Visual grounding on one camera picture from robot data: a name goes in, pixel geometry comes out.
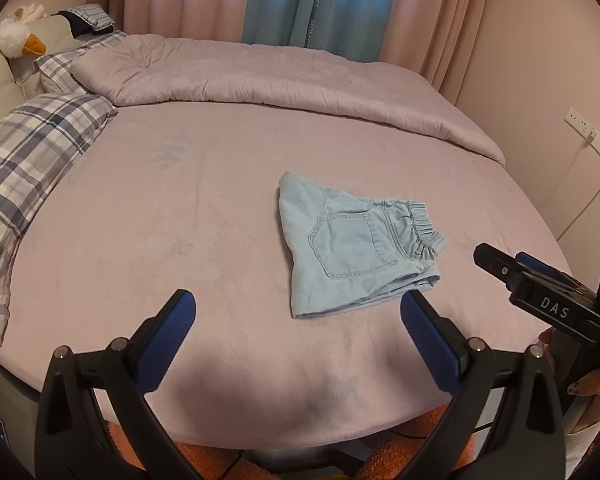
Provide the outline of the right hand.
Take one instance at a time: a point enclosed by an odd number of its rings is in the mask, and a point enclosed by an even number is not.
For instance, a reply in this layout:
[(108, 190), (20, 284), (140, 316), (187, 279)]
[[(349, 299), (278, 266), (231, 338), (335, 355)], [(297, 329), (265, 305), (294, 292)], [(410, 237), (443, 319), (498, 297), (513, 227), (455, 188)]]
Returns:
[(566, 417), (568, 434), (578, 434), (597, 425), (600, 422), (600, 370), (590, 370), (567, 386), (566, 377), (574, 367), (576, 346), (567, 336), (555, 334), (554, 328), (540, 333), (539, 343), (550, 361), (556, 384), (566, 388), (568, 398), (573, 400), (576, 407)]

